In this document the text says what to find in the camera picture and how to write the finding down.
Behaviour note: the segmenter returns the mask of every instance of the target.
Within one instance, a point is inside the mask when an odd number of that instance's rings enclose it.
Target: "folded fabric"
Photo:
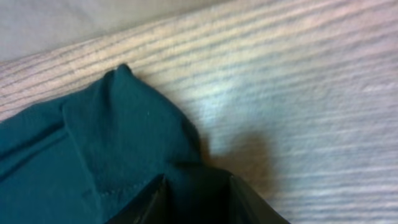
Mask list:
[[[174,223],[225,222],[230,174],[203,165],[191,122],[126,65],[5,120],[0,139],[0,223],[103,223],[158,174]]]

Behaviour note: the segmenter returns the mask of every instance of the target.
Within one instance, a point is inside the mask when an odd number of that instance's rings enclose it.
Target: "wooden table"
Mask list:
[[[0,119],[120,63],[292,223],[398,223],[397,1],[232,1],[1,63]]]

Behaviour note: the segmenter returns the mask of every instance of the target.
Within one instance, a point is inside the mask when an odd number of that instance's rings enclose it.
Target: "dark green fabric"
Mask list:
[[[0,124],[0,223],[103,223],[158,174],[173,223],[226,223],[230,174],[204,166],[193,125],[126,65]]]

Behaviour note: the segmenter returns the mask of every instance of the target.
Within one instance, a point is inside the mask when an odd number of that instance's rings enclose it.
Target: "teal cloth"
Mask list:
[[[192,123],[126,65],[0,124],[0,223],[103,223],[158,174],[172,223],[227,222],[230,173],[203,164]]]

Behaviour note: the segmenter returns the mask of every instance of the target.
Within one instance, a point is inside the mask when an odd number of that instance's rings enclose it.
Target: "wooden surface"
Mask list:
[[[398,223],[397,1],[233,1],[0,64],[0,119],[128,63],[292,223]]]

